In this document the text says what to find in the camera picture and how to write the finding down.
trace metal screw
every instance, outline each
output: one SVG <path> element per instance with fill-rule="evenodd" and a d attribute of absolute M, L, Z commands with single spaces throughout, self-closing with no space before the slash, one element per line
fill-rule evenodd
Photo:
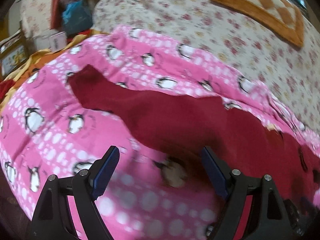
<path fill-rule="evenodd" d="M 234 169 L 234 170 L 232 170 L 232 174 L 236 175 L 236 176 L 239 176 L 241 174 L 241 172 L 239 170 L 237 170 L 237 169 Z"/>
<path fill-rule="evenodd" d="M 264 175 L 264 179 L 270 181 L 272 177 L 269 174 Z"/>
<path fill-rule="evenodd" d="M 56 175 L 52 174 L 48 177 L 49 181 L 53 181 L 56 178 Z"/>
<path fill-rule="evenodd" d="M 85 176 L 85 175 L 87 175 L 88 174 L 88 170 L 81 170 L 81 171 L 79 171 L 79 174 L 80 174 L 80 176 Z"/>

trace checkered pillow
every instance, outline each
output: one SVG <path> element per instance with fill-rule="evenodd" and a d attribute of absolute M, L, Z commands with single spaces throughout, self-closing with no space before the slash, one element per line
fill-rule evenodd
<path fill-rule="evenodd" d="M 293 44 L 303 45 L 303 16 L 288 0 L 214 0 L 262 22 Z"/>

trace orange border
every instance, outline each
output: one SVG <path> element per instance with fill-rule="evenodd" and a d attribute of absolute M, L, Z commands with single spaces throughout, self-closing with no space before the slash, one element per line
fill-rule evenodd
<path fill-rule="evenodd" d="M 297 45 L 298 47 L 303 46 L 304 40 L 304 27 L 303 27 L 303 17 L 297 6 L 293 5 L 296 13 L 296 26 L 295 29 L 289 28 L 283 22 L 278 20 L 273 15 L 269 14 L 264 9 L 256 6 L 247 0 L 213 0 L 227 5 L 233 9 L 236 9 L 248 16 L 258 20 L 272 29 L 274 32 L 278 33 L 280 36 L 284 37 L 288 41 Z"/>

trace pink blanket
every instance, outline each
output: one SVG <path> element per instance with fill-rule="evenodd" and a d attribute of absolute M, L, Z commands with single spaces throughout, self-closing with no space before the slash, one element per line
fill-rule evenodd
<path fill-rule="evenodd" d="M 221 96 L 226 108 L 251 112 L 263 125 L 292 134 L 319 156 L 319 136 L 262 82 L 250 82 L 203 50 L 118 26 L 110 36 L 93 36 L 48 63 L 3 111 L 1 167 L 29 218 L 50 174 L 72 176 L 101 158 L 110 145 L 119 147 L 120 162 L 96 205 L 115 239 L 205 239 L 205 227 L 220 211 L 213 189 L 182 183 L 183 171 L 174 172 L 174 187 L 166 186 L 159 169 L 168 162 L 166 155 L 132 138 L 119 117 L 81 108 L 66 80 L 87 64 L 133 90 Z M 86 239 L 73 201 L 70 208 L 79 237 Z"/>

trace pink fabric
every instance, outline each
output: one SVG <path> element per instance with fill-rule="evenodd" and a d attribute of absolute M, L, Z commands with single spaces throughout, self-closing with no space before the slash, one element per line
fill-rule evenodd
<path fill-rule="evenodd" d="M 193 182 L 179 189 L 165 186 L 154 165 L 165 160 L 164 153 L 132 138 L 119 117 L 80 106 L 66 80 L 87 64 L 133 90 L 222 96 L 227 108 L 251 112 L 263 125 L 274 124 L 296 136 L 319 156 L 319 136 L 304 131 L 262 82 L 243 83 L 238 70 L 206 51 L 119 26 L 110 36 L 93 36 L 48 63 L 17 90 L 2 113 L 1 167 L 29 218 L 50 174 L 72 176 L 101 158 L 110 145 L 119 147 L 120 162 L 96 205 L 115 239 L 204 239 L 204 228 L 219 214 L 211 187 Z M 70 207 L 79 236 L 85 239 L 73 201 Z"/>

